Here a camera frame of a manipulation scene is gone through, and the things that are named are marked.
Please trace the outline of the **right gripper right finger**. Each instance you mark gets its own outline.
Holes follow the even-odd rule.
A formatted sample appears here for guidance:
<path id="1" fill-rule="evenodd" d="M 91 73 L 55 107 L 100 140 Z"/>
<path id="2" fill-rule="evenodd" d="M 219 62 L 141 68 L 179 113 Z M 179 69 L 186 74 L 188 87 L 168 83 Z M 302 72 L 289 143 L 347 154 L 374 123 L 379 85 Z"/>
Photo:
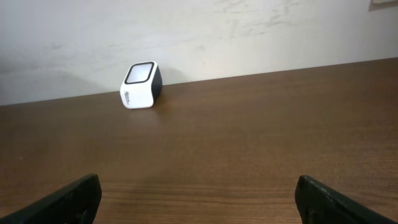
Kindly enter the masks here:
<path id="1" fill-rule="evenodd" d="M 301 175 L 295 203 L 306 224 L 397 224 L 309 175 Z"/>

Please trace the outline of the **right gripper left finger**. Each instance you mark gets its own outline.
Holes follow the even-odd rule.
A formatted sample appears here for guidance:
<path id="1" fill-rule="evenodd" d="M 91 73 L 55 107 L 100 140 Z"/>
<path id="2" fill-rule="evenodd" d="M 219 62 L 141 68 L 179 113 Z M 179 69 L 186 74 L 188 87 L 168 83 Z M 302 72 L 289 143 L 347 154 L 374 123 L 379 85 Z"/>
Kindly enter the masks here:
<path id="1" fill-rule="evenodd" d="M 98 175 L 86 175 L 1 218 L 1 223 L 93 223 L 101 201 Z"/>

